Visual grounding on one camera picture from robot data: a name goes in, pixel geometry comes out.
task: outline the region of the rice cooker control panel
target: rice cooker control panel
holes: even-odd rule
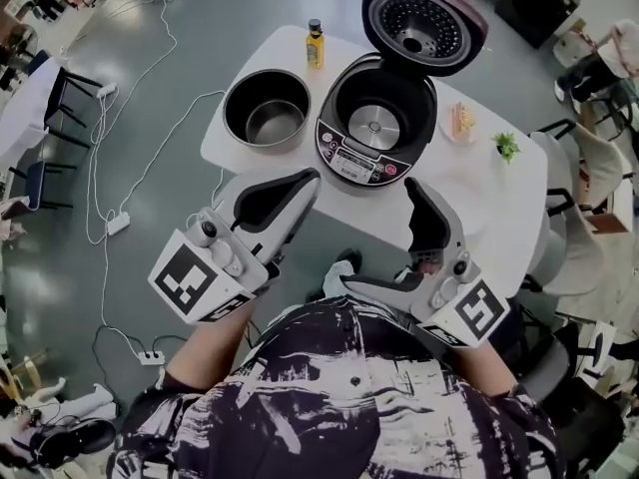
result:
[[[412,167],[344,136],[320,119],[316,127],[316,145],[326,166],[355,185],[388,185]]]

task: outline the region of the small potted plant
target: small potted plant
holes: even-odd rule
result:
[[[515,142],[514,133],[498,133],[492,140],[497,145],[497,151],[501,155],[501,158],[508,164],[514,156],[521,151]]]

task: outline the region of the black and white shirt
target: black and white shirt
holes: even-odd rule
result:
[[[488,397],[386,309],[352,296],[290,311],[208,392],[164,375],[135,401],[112,478],[563,477],[526,393]]]

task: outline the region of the white table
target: white table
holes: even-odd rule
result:
[[[407,249],[412,241],[408,222],[412,203],[402,182],[383,189],[354,189],[323,166],[314,130],[321,104],[335,78],[367,50],[326,36],[321,70],[307,66],[307,31],[295,26],[278,29],[253,54],[234,84],[249,73],[280,68],[308,85],[312,107],[302,144],[285,154],[264,154],[231,137],[220,103],[202,141],[202,157],[233,173],[282,165],[314,167],[323,183],[315,210],[392,245]],[[477,119],[479,139],[469,147],[453,144],[435,128],[431,143],[408,173],[445,196],[459,214],[466,243],[483,269],[486,281],[502,296],[514,296],[532,258],[544,213],[546,156],[536,144],[503,119],[460,92],[434,80],[438,105],[463,101]],[[521,153],[507,165],[490,140],[499,132],[514,132]]]
[[[50,58],[18,88],[0,116],[0,164],[13,167],[47,135],[44,116],[60,65]]]

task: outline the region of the bottle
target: bottle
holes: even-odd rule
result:
[[[307,35],[307,59],[309,67],[319,69],[323,65],[323,34],[320,20],[309,21]]]

